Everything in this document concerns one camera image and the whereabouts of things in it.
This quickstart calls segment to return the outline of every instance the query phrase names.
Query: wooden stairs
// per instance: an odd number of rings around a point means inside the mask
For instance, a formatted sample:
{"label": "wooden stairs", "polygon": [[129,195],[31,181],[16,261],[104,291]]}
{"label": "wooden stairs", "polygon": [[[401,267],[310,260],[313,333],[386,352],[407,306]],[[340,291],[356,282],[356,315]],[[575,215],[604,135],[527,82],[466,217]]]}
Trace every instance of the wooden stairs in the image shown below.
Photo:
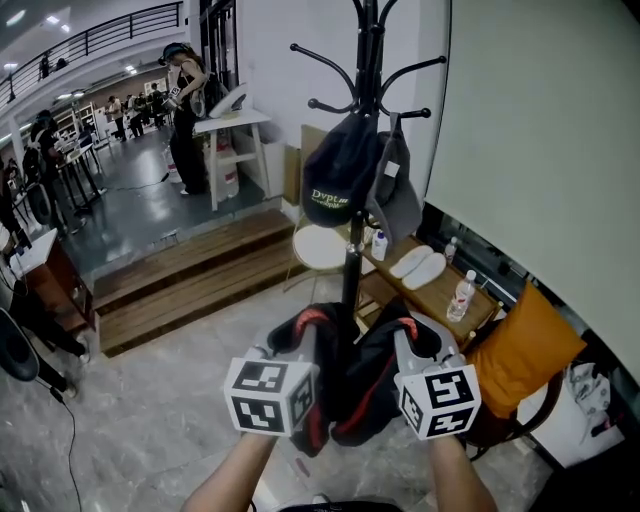
{"label": "wooden stairs", "polygon": [[100,348],[108,357],[304,271],[293,224],[269,210],[194,237],[96,281]]}

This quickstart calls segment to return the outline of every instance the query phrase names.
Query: black cap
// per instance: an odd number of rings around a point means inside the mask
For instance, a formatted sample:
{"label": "black cap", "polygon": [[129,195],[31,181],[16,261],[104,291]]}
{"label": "black cap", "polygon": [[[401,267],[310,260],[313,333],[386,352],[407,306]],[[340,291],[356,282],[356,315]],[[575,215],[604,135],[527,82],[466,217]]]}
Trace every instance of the black cap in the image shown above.
{"label": "black cap", "polygon": [[346,224],[365,205],[380,157],[375,117],[347,116],[307,159],[302,207],[311,222]]}

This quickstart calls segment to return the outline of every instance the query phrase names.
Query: gray cap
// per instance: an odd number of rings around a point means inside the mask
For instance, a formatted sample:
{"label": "gray cap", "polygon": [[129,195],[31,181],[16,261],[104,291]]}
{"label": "gray cap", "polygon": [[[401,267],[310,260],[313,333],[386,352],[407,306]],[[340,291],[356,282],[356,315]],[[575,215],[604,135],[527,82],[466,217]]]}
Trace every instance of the gray cap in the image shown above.
{"label": "gray cap", "polygon": [[389,246],[393,246],[418,229],[422,208],[409,181],[411,154],[398,114],[391,114],[391,130],[380,132],[378,138],[384,150],[367,196],[366,209],[380,223]]}

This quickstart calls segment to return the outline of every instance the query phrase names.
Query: orange cushion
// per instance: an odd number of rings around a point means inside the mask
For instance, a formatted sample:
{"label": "orange cushion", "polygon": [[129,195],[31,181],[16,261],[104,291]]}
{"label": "orange cushion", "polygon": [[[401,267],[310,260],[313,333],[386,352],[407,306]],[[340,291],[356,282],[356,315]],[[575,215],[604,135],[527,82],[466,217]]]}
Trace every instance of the orange cushion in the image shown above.
{"label": "orange cushion", "polygon": [[483,402],[497,417],[508,418],[585,346],[527,282],[515,307],[468,360],[476,367]]}

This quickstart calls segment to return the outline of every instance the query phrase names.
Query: pillar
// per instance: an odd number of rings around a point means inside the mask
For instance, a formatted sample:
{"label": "pillar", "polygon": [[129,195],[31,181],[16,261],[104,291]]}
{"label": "pillar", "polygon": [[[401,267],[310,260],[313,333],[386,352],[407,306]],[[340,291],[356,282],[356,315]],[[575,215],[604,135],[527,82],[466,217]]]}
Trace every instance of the pillar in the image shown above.
{"label": "pillar", "polygon": [[22,136],[20,135],[20,126],[16,122],[16,118],[9,116],[9,130],[11,131],[11,142],[13,142],[13,152],[16,155],[16,162],[20,168],[20,174],[24,176],[24,170],[22,169],[22,160],[24,159],[24,144],[22,142]]}

